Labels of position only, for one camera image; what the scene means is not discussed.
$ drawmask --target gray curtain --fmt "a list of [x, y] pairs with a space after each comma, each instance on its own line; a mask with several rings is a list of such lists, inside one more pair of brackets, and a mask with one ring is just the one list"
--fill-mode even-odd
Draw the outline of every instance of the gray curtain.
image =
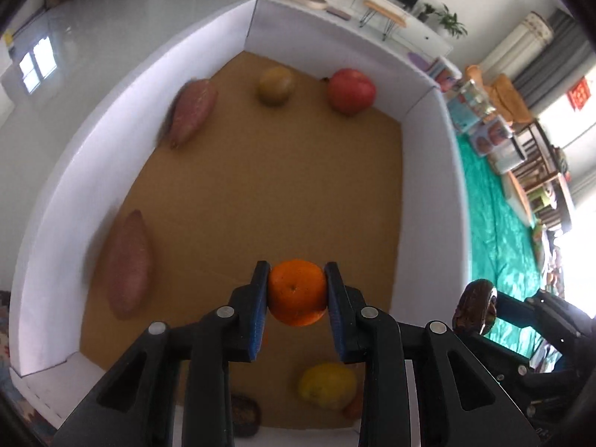
[[552, 43], [517, 76], [513, 85], [534, 115], [567, 92], [596, 65], [596, 54], [581, 26], [557, 9], [548, 19]]

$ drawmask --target sweet potato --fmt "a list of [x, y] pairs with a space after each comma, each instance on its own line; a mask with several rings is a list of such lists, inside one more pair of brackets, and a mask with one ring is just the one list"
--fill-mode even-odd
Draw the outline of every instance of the sweet potato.
[[174, 106], [172, 126], [168, 133], [171, 148], [177, 148], [192, 138], [215, 107], [218, 90], [209, 79], [188, 83]]
[[130, 318], [150, 286], [153, 253], [143, 216], [131, 212], [115, 233], [107, 255], [106, 282], [110, 309], [118, 319]]

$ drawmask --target metal screw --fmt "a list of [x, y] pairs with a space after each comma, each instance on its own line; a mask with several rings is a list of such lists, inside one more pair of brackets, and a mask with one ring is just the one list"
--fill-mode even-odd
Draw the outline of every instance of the metal screw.
[[430, 330], [435, 334], [446, 333], [447, 327], [440, 321], [433, 321], [430, 323]]
[[147, 329], [147, 331], [149, 331], [149, 334], [153, 334], [154, 336], [157, 336], [157, 334], [162, 334], [163, 332], [166, 331], [166, 324], [160, 321], [156, 321], [156, 322], [152, 322], [149, 325], [149, 328]]
[[230, 306], [222, 306], [218, 309], [217, 315], [220, 318], [231, 318], [234, 315], [234, 308]]
[[367, 306], [361, 309], [360, 314], [363, 318], [373, 319], [378, 316], [378, 311], [372, 306]]

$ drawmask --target lemon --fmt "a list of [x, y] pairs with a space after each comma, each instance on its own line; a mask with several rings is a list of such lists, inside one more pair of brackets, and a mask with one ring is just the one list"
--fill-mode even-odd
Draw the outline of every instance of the lemon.
[[339, 411], [354, 399], [357, 387], [353, 370], [341, 363], [323, 363], [304, 372], [298, 395], [321, 408]]

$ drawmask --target potted plant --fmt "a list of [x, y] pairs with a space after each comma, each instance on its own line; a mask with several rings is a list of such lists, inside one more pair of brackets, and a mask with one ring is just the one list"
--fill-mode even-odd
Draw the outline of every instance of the potted plant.
[[418, 20], [420, 20], [421, 22], [425, 22], [428, 20], [428, 16], [432, 15], [434, 12], [436, 12], [436, 8], [432, 6], [430, 3], [425, 3], [424, 10], [422, 10], [422, 12], [420, 12], [420, 14], [418, 15]]
[[443, 10], [440, 12], [436, 12], [439, 15], [439, 31], [437, 33], [443, 35], [451, 35], [455, 38], [463, 37], [463, 35], [467, 35], [468, 31], [466, 30], [466, 26], [458, 21], [457, 13], [449, 13], [449, 8], [447, 5], [443, 4]]

